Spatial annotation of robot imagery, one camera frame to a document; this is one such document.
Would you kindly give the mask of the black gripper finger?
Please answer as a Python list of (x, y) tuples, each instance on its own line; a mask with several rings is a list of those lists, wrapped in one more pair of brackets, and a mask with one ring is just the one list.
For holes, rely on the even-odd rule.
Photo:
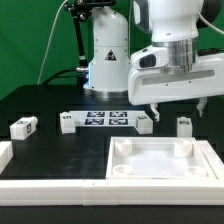
[(151, 103), (150, 104), (150, 109), (155, 116), (155, 121), (159, 122), (160, 121), (160, 113), (158, 112), (157, 107), (158, 107), (157, 103)]
[(197, 110), (199, 112), (199, 116), (203, 115), (203, 110), (204, 110), (206, 104), (207, 104), (207, 99), (206, 98), (200, 98), (199, 99), (199, 102), (198, 102), (198, 105), (197, 105)]

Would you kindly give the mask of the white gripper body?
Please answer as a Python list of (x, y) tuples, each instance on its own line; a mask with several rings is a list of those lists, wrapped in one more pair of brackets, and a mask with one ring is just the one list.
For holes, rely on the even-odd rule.
[(192, 70), (162, 74), (132, 69), (128, 97), (133, 105), (162, 103), (224, 94), (224, 53), (201, 56)]

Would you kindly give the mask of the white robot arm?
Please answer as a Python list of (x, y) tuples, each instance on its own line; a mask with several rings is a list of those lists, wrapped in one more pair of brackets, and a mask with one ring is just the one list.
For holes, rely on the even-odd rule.
[(198, 30), (212, 25), (222, 0), (133, 0), (135, 25), (151, 45), (128, 54), (128, 23), (105, 3), (92, 8), (94, 57), (84, 91), (102, 98), (126, 94), (133, 105), (199, 100), (224, 94), (224, 53), (197, 52)]

